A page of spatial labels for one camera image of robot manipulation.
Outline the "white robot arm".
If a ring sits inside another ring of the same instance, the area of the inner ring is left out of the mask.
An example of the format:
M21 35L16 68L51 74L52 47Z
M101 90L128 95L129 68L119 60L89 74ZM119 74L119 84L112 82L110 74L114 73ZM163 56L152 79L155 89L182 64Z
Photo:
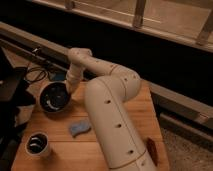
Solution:
M92 56L87 48L68 50L66 87L77 89L84 70L96 77L85 87L85 107L109 171L157 171L124 103L138 95L141 78L134 70Z

